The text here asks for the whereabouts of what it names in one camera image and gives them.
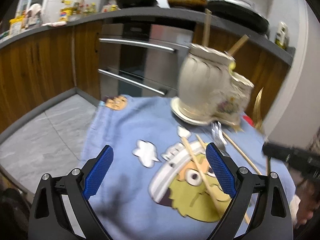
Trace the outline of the person right hand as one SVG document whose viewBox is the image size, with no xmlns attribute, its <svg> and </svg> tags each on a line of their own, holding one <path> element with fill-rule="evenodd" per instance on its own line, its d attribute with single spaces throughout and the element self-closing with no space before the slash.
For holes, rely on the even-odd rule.
<svg viewBox="0 0 320 240">
<path fill-rule="evenodd" d="M 301 184 L 299 194 L 300 203 L 297 211 L 295 228 L 305 225 L 319 208 L 319 183 L 306 180 Z"/>
</svg>

